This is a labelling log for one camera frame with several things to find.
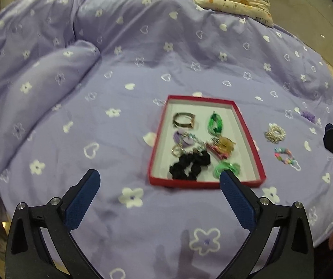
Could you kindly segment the black fabric scrunchie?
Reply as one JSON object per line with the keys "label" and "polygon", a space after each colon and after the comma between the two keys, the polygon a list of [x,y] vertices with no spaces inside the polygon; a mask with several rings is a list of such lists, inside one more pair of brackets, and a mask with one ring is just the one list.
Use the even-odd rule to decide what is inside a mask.
{"label": "black fabric scrunchie", "polygon": [[202,168],[211,164],[211,157],[207,150],[193,150],[182,154],[179,160],[172,164],[169,173],[174,180],[196,181]]}

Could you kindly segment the red jewelry box tray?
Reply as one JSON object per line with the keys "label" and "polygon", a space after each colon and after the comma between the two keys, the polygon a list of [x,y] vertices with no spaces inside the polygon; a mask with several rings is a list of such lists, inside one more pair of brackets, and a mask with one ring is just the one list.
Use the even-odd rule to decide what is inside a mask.
{"label": "red jewelry box tray", "polygon": [[[173,135],[177,131],[193,133],[205,143],[213,137],[227,137],[236,143],[235,149],[228,159],[221,160],[206,147],[211,164],[202,168],[197,180],[174,180],[169,168],[179,160],[171,152],[175,145]],[[150,184],[168,188],[215,189],[219,180],[214,175],[214,168],[221,161],[239,165],[238,179],[244,185],[258,188],[266,180],[250,131],[234,101],[170,95],[163,109],[148,167]]]}

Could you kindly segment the gold and pink hair clip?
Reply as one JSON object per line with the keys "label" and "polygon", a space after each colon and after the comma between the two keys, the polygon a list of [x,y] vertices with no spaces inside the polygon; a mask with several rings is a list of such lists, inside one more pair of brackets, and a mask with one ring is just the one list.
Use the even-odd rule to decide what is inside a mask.
{"label": "gold and pink hair clip", "polygon": [[209,142],[206,142],[206,147],[221,160],[228,159],[235,149],[236,143],[227,137],[213,137]]}

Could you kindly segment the purple disc keychain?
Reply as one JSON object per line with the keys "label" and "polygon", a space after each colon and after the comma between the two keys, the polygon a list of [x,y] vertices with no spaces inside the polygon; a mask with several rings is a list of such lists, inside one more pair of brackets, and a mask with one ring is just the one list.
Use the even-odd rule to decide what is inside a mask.
{"label": "purple disc keychain", "polygon": [[183,154],[202,152],[206,150],[206,143],[190,132],[177,131],[173,135],[175,145],[172,147],[172,156],[180,157]]}

